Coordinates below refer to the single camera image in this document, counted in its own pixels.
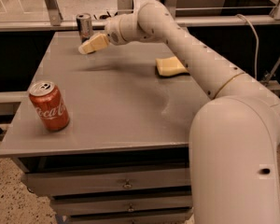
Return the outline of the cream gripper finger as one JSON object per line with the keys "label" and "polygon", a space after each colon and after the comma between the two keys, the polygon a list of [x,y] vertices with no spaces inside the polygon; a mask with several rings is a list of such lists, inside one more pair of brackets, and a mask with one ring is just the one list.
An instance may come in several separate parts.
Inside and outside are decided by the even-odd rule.
{"label": "cream gripper finger", "polygon": [[100,49],[105,49],[109,45],[109,40],[106,34],[98,33],[93,35],[90,39],[83,42],[79,47],[78,51],[81,54],[93,53]]}

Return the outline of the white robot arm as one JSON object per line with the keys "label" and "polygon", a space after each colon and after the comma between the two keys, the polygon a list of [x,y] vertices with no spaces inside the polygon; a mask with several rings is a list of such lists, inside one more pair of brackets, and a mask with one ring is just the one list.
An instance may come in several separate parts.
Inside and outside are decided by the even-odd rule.
{"label": "white robot arm", "polygon": [[189,132],[195,224],[280,224],[280,98],[183,30],[157,1],[108,19],[78,50],[132,41],[163,42],[209,98]]}

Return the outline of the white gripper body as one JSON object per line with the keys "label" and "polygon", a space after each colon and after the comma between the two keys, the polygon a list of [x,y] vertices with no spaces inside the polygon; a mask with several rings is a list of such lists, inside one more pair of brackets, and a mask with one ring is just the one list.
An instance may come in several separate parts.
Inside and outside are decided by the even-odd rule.
{"label": "white gripper body", "polygon": [[106,20],[105,33],[113,45],[125,45],[130,42],[144,42],[147,34],[138,24],[135,14],[122,14]]}

